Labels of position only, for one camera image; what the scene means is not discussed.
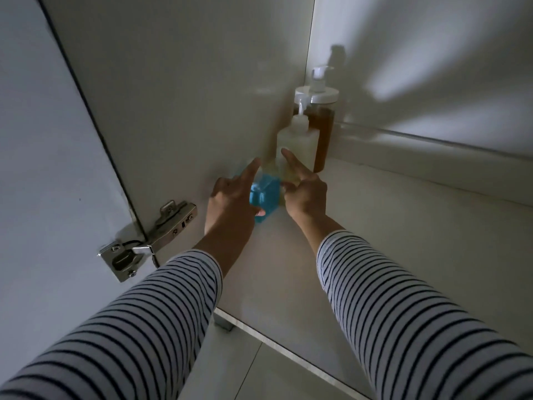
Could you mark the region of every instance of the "amber liquid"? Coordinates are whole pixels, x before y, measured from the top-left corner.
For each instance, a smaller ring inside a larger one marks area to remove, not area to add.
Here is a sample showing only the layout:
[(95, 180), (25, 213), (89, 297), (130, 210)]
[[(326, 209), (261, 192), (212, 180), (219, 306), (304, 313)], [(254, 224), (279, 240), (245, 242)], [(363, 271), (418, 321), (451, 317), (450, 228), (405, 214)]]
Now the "amber liquid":
[[(295, 105), (294, 115), (297, 114), (298, 105)], [(328, 108), (326, 104), (309, 104), (305, 108), (304, 114), (309, 117), (309, 127), (320, 131), (318, 147), (316, 148), (315, 168), (313, 169), (314, 172), (319, 173), (324, 169), (324, 165), (326, 164), (335, 111)]]

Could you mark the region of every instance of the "finger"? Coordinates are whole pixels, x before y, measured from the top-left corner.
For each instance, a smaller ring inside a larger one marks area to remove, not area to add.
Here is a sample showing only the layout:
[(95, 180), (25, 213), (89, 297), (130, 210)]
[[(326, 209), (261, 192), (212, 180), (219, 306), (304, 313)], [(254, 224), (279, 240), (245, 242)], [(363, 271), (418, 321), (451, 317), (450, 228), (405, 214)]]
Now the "finger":
[(215, 196), (219, 191), (221, 191), (224, 187), (227, 187), (230, 183), (230, 180), (228, 178), (220, 177), (216, 182), (215, 186), (213, 187), (213, 193), (211, 196)]
[(254, 210), (256, 216), (264, 216), (267, 214), (265, 209), (260, 208), (259, 206), (252, 206), (252, 209)]
[(289, 163), (290, 168), (293, 169), (293, 171), (297, 174), (298, 177), (300, 177), (300, 180), (305, 180), (307, 178), (310, 178), (313, 173), (309, 168), (304, 166), (300, 160), (296, 158), (294, 153), (290, 151), (289, 149), (281, 149), (281, 153), (283, 154), (283, 157), (287, 159), (287, 162)]
[(254, 182), (254, 177), (255, 174), (257, 174), (257, 170), (259, 169), (259, 167), (261, 167), (261, 160), (256, 157), (252, 160), (250, 164), (246, 166), (244, 171), (240, 174), (240, 177), (245, 182), (246, 186), (252, 186), (252, 182)]
[(282, 181), (281, 187), (283, 188), (283, 191), (285, 192), (285, 194), (287, 192), (292, 192), (296, 190), (296, 185), (293, 184), (292, 182)]

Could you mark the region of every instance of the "blue bottle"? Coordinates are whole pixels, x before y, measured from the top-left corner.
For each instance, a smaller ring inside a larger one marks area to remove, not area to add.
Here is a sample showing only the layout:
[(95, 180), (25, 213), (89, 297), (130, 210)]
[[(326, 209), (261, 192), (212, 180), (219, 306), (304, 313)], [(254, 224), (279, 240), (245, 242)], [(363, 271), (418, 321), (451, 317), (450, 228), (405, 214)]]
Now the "blue bottle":
[(266, 215), (256, 216), (255, 222), (261, 223), (278, 207), (280, 179), (263, 173), (259, 168), (250, 189), (250, 204), (264, 209)]

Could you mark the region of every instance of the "metal hinge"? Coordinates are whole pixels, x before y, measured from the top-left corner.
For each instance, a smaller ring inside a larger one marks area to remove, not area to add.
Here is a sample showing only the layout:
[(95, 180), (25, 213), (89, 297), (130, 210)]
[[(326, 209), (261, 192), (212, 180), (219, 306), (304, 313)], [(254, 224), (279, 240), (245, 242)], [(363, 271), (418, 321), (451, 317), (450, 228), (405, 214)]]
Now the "metal hinge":
[(148, 233), (146, 242), (123, 243), (117, 239), (98, 253), (120, 282), (134, 277), (141, 260), (146, 256), (153, 260), (154, 254), (171, 242), (198, 214), (196, 205), (187, 201), (178, 205), (169, 201), (161, 207), (160, 212), (161, 216)]

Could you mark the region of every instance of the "translucent bottle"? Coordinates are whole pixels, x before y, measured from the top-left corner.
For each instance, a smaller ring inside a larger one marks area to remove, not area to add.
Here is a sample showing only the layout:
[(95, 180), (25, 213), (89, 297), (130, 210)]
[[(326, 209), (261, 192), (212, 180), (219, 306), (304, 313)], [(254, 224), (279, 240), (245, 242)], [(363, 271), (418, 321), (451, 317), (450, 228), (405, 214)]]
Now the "translucent bottle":
[(278, 132), (276, 165), (281, 173), (286, 172), (286, 161), (281, 154), (282, 148), (292, 151), (297, 159), (311, 171), (315, 167), (320, 132), (318, 129), (309, 128), (309, 118), (303, 114), (307, 101), (306, 96), (300, 96), (298, 113), (293, 116), (288, 127)]
[(328, 148), (330, 147), (331, 130), (335, 117), (335, 105), (338, 101), (338, 90), (326, 87), (325, 74), (328, 66), (317, 66), (312, 70), (311, 85), (298, 87), (294, 95), (294, 114), (299, 112), (299, 101), (303, 96), (309, 99), (304, 110), (309, 118), (309, 126), (320, 131), (314, 172), (324, 169)]
[(262, 223), (279, 205), (280, 179), (265, 174), (262, 168), (257, 170), (252, 188), (250, 189), (250, 204), (259, 206), (265, 211), (264, 216), (256, 216), (255, 222)]

